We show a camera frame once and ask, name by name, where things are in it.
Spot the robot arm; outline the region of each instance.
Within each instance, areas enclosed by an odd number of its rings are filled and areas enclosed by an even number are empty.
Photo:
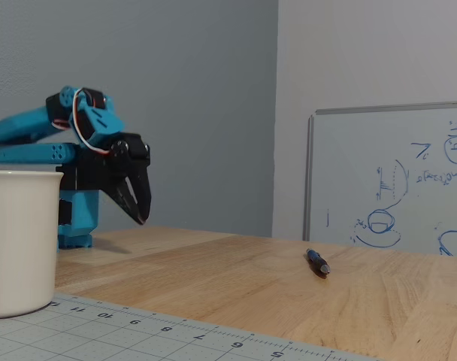
[[[36,144],[69,129],[79,144]],[[64,173],[61,191],[102,190],[143,224],[151,203],[150,148],[140,135],[122,131],[109,96],[65,86],[44,107],[0,120],[0,163],[61,164],[56,168]]]

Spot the white mug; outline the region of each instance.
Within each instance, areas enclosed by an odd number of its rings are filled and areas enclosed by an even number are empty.
[[[35,311],[53,298],[62,176],[0,171],[0,318]]]

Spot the pen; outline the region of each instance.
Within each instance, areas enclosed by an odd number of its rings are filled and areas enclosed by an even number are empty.
[[[313,263],[313,267],[317,271],[320,271],[324,275],[331,273],[331,268],[328,266],[325,259],[320,256],[320,254],[318,254],[315,250],[311,250],[310,248],[308,248],[306,252],[309,262]]]

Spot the wooden tabletop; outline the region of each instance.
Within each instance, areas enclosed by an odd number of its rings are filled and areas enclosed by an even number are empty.
[[[457,258],[149,228],[59,254],[60,292],[387,360],[457,361]]]

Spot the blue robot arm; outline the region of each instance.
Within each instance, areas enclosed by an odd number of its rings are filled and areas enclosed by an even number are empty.
[[[79,144],[37,144],[73,130]],[[98,191],[107,193],[135,222],[145,223],[151,193],[150,148],[140,135],[124,133],[113,101],[87,88],[65,86],[41,108],[0,120],[0,163],[57,164],[60,247],[90,247],[98,225]],[[127,180],[132,186],[130,192]]]

